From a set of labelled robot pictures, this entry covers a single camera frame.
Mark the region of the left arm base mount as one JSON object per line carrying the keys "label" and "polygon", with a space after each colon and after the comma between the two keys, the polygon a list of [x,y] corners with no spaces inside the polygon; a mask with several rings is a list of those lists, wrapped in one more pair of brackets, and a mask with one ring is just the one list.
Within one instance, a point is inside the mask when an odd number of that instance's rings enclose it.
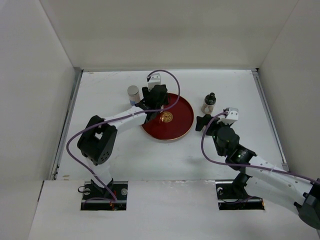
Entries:
{"label": "left arm base mount", "polygon": [[78,188],[82,194],[81,211],[125,211],[127,209],[128,187],[127,181],[111,181],[107,187],[111,193],[103,187],[98,186],[93,180],[86,181]]}

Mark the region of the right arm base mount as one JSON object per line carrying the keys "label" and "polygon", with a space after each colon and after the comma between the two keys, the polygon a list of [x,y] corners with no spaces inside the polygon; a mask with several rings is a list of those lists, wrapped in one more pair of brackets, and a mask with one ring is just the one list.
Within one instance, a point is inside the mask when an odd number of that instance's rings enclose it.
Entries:
{"label": "right arm base mount", "polygon": [[250,196],[244,189],[235,190],[231,180],[216,181],[215,188],[221,211],[265,210],[262,198]]}

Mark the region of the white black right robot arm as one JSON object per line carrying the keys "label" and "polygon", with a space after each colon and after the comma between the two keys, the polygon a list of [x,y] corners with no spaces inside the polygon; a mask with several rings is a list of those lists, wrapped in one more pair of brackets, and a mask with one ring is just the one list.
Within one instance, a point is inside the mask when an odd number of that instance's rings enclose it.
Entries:
{"label": "white black right robot arm", "polygon": [[232,182],[233,194],[238,198],[249,195],[267,199],[319,230],[320,180],[280,169],[241,145],[232,129],[237,118],[231,115],[225,110],[215,116],[197,116],[195,130],[212,137],[216,153],[225,157],[222,165],[239,172]]}

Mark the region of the blue-label jar silver lid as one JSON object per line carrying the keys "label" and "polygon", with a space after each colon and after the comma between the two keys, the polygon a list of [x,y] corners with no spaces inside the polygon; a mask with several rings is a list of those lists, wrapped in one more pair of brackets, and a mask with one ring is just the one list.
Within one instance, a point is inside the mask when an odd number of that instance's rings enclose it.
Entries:
{"label": "blue-label jar silver lid", "polygon": [[127,88],[129,102],[132,106],[141,101],[139,88],[136,85],[131,85]]}

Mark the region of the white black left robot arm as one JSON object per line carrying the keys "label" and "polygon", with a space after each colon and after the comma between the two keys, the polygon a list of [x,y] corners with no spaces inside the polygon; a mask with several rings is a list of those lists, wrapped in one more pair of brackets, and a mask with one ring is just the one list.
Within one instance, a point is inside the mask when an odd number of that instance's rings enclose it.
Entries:
{"label": "white black left robot arm", "polygon": [[153,120],[163,106],[169,104],[166,85],[155,85],[151,90],[142,88],[143,99],[129,110],[114,116],[116,121],[92,128],[80,136],[77,147],[87,158],[90,169],[97,174],[102,182],[95,187],[95,193],[100,199],[108,199],[112,195],[113,178],[105,163],[112,154],[117,135]]}

